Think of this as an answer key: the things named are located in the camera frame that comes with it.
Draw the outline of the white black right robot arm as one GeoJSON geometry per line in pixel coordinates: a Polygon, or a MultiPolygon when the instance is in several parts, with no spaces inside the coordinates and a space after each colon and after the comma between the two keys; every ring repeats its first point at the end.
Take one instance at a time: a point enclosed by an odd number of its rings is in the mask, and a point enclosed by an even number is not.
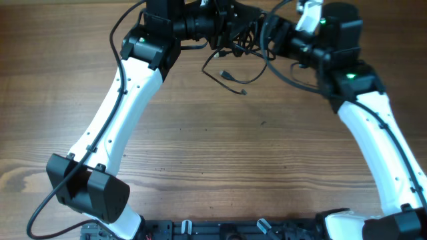
{"type": "Polygon", "coordinates": [[[359,58],[363,22],[348,3],[299,1],[300,20],[270,11],[261,48],[316,71],[314,93],[326,98],[354,136],[374,178],[382,214],[337,209],[316,216],[320,239],[425,239],[426,174],[393,116],[385,86],[359,58]]]}

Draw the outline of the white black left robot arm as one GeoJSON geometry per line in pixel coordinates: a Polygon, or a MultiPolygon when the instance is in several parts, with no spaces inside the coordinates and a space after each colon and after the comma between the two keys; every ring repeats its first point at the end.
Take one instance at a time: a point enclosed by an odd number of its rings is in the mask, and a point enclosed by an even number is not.
{"type": "Polygon", "coordinates": [[[64,157],[52,155],[46,172],[58,202],[89,217],[117,239],[145,239],[144,218],[128,203],[117,178],[122,155],[150,99],[177,61],[183,40],[206,39],[231,48],[257,25],[261,10],[237,1],[140,1],[136,24],[114,51],[117,73],[84,135],[64,157]]]}

